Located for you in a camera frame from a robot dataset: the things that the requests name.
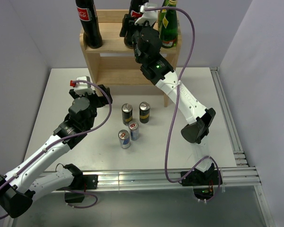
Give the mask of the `glass cola bottle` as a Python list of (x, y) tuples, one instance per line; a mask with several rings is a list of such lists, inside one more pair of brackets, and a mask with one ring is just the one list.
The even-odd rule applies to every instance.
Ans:
[(102, 46), (98, 16), (93, 0), (75, 0), (79, 18), (85, 33), (86, 44), (97, 49)]
[(142, 16), (140, 12), (140, 6), (148, 2), (147, 0), (131, 0), (129, 12), (124, 15), (122, 21), (122, 28), (120, 31), (120, 37), (124, 37), (124, 44), (128, 48), (133, 48), (132, 35), (134, 31), (139, 27), (134, 23), (135, 21)]

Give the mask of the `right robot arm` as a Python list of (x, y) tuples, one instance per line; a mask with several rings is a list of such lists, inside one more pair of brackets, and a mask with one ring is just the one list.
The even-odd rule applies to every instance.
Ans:
[(219, 173), (214, 169), (214, 162), (209, 158), (205, 137), (216, 115), (213, 108), (202, 105), (180, 81), (171, 64), (160, 54), (161, 40), (159, 32), (153, 28), (156, 19), (124, 15), (120, 36), (124, 42), (132, 43), (135, 61), (141, 65), (144, 77), (177, 104), (186, 119), (186, 126), (181, 130), (182, 137), (195, 149), (195, 157), (200, 160), (195, 170), (183, 178), (191, 178), (198, 185), (213, 181)]

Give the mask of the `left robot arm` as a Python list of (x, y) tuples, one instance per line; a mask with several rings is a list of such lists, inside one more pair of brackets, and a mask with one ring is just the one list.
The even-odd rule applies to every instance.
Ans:
[(71, 81), (69, 94), (74, 99), (64, 121), (53, 132), (45, 144), (26, 161), (7, 172), (0, 174), (0, 206), (6, 215), (17, 218), (24, 214), (35, 202), (48, 193), (60, 188), (77, 189), (83, 184), (83, 173), (73, 164), (61, 171), (40, 178), (40, 174), (55, 160), (78, 145), (88, 133), (95, 131), (94, 120), (97, 109), (109, 105), (112, 111), (113, 99), (110, 89), (95, 85), (102, 93), (98, 96), (83, 80)]

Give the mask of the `blue silver energy can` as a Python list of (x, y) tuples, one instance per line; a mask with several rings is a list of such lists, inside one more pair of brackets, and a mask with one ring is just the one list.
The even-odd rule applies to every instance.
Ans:
[(139, 124), (136, 121), (131, 121), (128, 124), (130, 135), (132, 140), (138, 140), (139, 138)]
[(118, 138), (122, 148), (130, 147), (130, 136), (127, 130), (120, 130)]

